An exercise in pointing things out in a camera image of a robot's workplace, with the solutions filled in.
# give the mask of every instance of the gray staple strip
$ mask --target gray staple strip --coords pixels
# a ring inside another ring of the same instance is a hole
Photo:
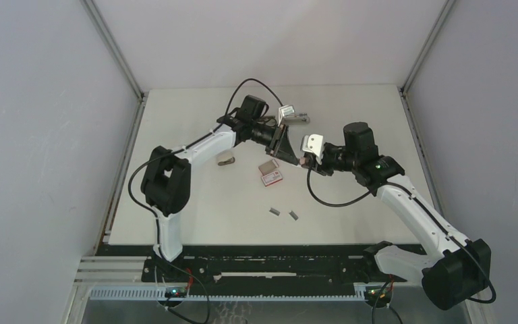
[[[289,213],[289,215],[290,215],[292,218],[294,218],[294,220],[296,220],[296,221],[298,221],[298,220],[299,220],[299,216],[297,216],[297,214],[295,214],[295,212],[294,212],[294,211],[291,211],[291,212]]]

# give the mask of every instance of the robotic arm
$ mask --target robotic arm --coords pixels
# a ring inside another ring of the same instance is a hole
[[[198,144],[148,164],[142,180],[146,202],[158,215],[157,255],[173,261],[182,251],[180,240],[181,210],[190,198],[192,168],[213,156],[252,140],[265,146],[268,155],[303,167],[323,176],[334,171],[350,171],[357,182],[389,206],[414,233],[426,255],[401,250],[390,242],[381,242],[365,251],[369,267],[419,283],[426,295],[441,309],[450,309],[489,284],[491,251],[483,240],[472,242],[449,224],[416,191],[404,169],[392,158],[378,154],[374,135],[367,123],[357,122],[343,128],[345,145],[324,142],[321,135],[305,136],[300,160],[295,156],[284,117],[294,113],[293,106],[279,108],[277,122],[261,122],[266,103],[247,96],[235,116],[218,118],[223,125]],[[150,160],[171,150],[155,148]]]

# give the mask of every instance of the white table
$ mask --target white table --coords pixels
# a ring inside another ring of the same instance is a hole
[[[431,202],[424,172],[394,85],[282,86],[274,87],[284,104],[306,112],[311,122],[292,126],[289,137],[297,156],[303,135],[322,134],[333,144],[344,143],[343,126],[368,122],[380,154],[394,157],[415,187]],[[145,162],[158,145],[166,148],[187,144],[205,134],[222,116],[233,88],[151,90],[136,138],[130,174]],[[255,95],[278,107],[260,87],[243,87],[233,101],[238,107],[246,95]],[[329,208],[316,202],[306,188],[306,170],[281,162],[283,181],[265,188],[258,166],[270,157],[252,141],[233,149],[236,162],[219,167],[214,159],[192,174],[192,195],[181,216],[184,244],[368,244],[388,240],[416,243],[414,235],[378,199],[369,196],[345,208]],[[140,192],[140,172],[134,194]],[[333,177],[313,173],[315,193],[330,203],[343,203],[366,189],[351,173]],[[269,213],[273,207],[280,216]],[[289,214],[295,211],[295,221]],[[109,244],[154,244],[155,222],[151,213],[136,206],[124,190]]]

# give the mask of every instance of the white wall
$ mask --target white wall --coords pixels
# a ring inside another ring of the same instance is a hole
[[[143,90],[402,85],[444,0],[97,0]]]
[[[447,217],[492,248],[499,323],[518,323],[518,2],[458,1],[410,96]]]
[[[0,1],[0,323],[58,323],[136,99],[79,1]]]

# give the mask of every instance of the gray floor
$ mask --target gray floor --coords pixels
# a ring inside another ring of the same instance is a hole
[[[451,310],[437,309],[418,288],[397,288],[392,306],[405,324],[448,323],[468,324],[465,307]],[[186,302],[176,308],[181,314],[203,321],[205,302]],[[371,308],[364,302],[212,302],[210,324],[262,324],[262,323],[371,323]],[[376,322],[397,324],[386,309],[376,310]],[[185,323],[153,302],[91,300],[86,307],[84,322],[110,323]]]

